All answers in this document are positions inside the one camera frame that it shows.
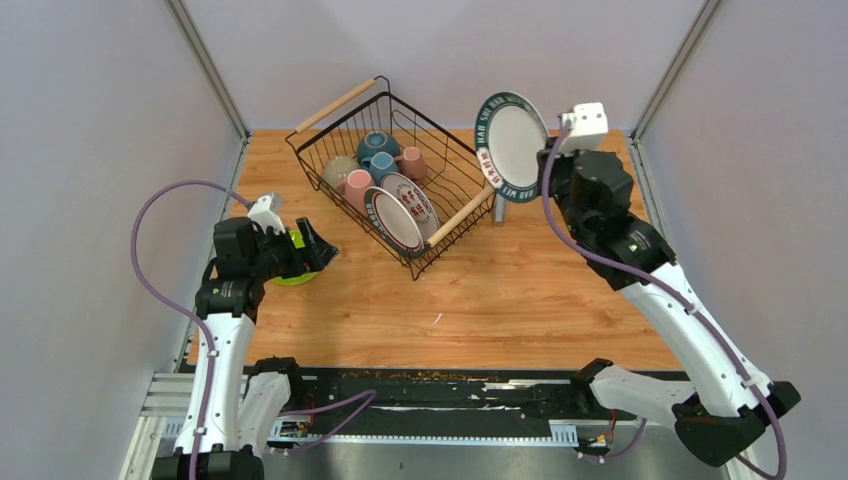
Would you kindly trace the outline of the lime green plate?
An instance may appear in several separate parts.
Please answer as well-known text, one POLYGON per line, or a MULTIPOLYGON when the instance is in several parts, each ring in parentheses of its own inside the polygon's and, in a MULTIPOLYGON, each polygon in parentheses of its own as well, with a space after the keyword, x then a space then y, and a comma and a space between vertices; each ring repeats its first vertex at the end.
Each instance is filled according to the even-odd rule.
MULTIPOLYGON (((289 235, 290 235, 291 240, 293 241, 293 244, 294 244, 295 247, 302 248, 302 247, 305 246, 304 239, 302 237, 302 234, 299 231, 290 230, 289 235)), ((304 284, 304 283, 310 281, 316 275, 317 275, 316 272, 307 272, 307 273, 304 273, 304 274, 302 274, 300 276, 296 276, 296 277, 289 277, 289 278, 274 277, 274 278, 271 279, 271 282, 274 283, 274 284, 277 284, 277 285, 295 286, 295 285, 301 285, 301 284, 304 284)))

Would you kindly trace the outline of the white plate green lettered rim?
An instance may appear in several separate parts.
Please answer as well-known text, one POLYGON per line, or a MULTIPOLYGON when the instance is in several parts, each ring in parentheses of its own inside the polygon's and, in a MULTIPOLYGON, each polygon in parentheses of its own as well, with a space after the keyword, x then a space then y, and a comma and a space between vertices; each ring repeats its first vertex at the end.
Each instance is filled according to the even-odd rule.
POLYGON ((505 200, 528 203, 539 196, 537 153, 548 130, 538 109, 522 95, 501 91, 481 105, 474 123, 476 158, 488 184, 505 200))

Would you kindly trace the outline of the white plate red characters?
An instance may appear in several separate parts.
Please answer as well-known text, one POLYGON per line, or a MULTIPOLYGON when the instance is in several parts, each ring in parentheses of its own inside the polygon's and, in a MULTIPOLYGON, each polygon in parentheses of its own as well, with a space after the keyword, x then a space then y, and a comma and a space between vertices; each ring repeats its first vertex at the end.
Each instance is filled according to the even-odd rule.
POLYGON ((440 228, 440 220, 428 197, 411 179, 400 173, 390 173, 380 186, 395 196, 410 212, 424 241, 440 228))

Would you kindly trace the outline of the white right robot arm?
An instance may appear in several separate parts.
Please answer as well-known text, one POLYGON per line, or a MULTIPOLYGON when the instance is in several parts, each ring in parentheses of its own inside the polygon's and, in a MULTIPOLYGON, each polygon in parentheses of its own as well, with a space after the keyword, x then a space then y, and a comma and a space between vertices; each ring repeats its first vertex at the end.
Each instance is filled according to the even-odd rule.
POLYGON ((772 431, 776 477, 788 472, 781 418, 801 399, 749 361, 694 292, 658 229, 633 213, 633 177, 611 152, 566 151, 567 135, 545 141, 537 159, 546 219, 615 292, 653 325, 686 373, 684 382, 634 373, 596 359, 577 376, 571 403, 584 417, 624 411, 673 430, 701 462, 721 467, 772 431))

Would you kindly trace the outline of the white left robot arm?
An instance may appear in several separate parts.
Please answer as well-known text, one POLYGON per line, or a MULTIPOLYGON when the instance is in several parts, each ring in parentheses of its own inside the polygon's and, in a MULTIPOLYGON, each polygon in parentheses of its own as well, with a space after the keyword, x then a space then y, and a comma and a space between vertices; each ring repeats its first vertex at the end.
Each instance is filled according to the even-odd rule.
POLYGON ((291 357, 262 359, 244 371, 265 285, 319 272, 339 253, 307 218, 296 224, 301 246, 287 229, 247 217, 215 225, 216 254, 195 295, 202 340, 189 406, 172 454, 155 460, 152 478, 263 478, 260 443, 279 411, 304 405, 307 390, 291 357))

